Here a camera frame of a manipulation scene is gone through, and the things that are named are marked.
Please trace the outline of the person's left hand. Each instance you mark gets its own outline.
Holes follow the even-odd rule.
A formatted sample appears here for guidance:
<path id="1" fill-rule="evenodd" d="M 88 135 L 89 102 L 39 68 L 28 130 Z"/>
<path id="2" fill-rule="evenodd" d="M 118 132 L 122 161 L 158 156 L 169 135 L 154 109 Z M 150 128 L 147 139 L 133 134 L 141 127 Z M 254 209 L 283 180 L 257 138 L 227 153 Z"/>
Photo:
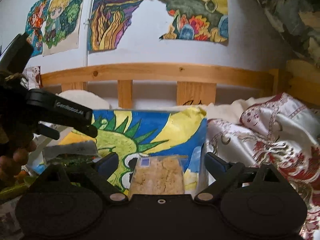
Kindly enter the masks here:
<path id="1" fill-rule="evenodd" d="M 32 131 L 8 135 L 1 127 L 1 186 L 11 186 L 21 167 L 27 164 L 29 153 L 37 148 Z"/>

